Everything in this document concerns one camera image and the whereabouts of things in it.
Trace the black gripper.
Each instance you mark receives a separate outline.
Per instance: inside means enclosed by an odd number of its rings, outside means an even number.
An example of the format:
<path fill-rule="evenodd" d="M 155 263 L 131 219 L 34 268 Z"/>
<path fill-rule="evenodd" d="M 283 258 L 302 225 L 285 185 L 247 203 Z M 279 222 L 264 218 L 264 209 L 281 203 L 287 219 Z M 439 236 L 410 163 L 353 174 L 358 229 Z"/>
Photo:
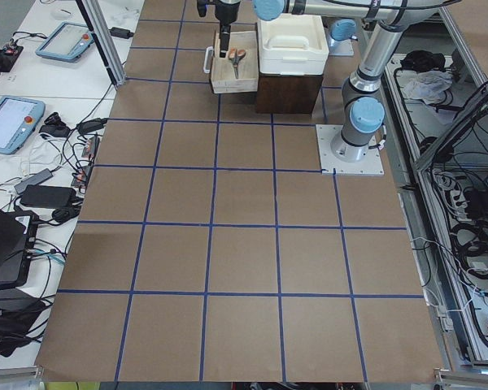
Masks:
<path fill-rule="evenodd" d="M 220 52 L 221 58 L 225 58 L 229 50 L 231 25 L 233 21 L 230 19 L 222 19 L 220 21 Z"/>

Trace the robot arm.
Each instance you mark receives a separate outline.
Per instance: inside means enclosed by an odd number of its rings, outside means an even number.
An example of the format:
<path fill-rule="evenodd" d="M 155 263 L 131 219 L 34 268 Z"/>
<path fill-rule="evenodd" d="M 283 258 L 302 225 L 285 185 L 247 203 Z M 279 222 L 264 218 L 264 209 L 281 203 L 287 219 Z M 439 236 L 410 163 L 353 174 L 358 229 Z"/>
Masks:
<path fill-rule="evenodd" d="M 231 26 L 237 21 L 240 0 L 215 0 L 215 17 L 219 21 L 219 56 L 224 58 L 229 50 Z"/>
<path fill-rule="evenodd" d="M 345 123 L 330 143 L 338 159 L 357 163 L 364 159 L 374 133 L 382 126 L 385 109 L 377 100 L 382 73 L 404 31 L 428 19 L 452 1 L 254 1 L 264 21 L 281 14 L 360 18 L 377 22 L 362 59 L 342 86 Z"/>

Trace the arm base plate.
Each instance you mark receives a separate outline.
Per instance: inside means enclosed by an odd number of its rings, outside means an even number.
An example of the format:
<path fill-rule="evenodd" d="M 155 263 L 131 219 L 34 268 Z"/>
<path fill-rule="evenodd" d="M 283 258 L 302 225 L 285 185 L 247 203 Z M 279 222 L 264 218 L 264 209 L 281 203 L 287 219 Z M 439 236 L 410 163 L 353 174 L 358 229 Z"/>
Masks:
<path fill-rule="evenodd" d="M 376 137 L 360 147 L 342 139 L 342 125 L 316 125 L 316 139 L 320 157 L 320 171 L 324 175 L 383 176 L 380 151 L 375 148 Z"/>

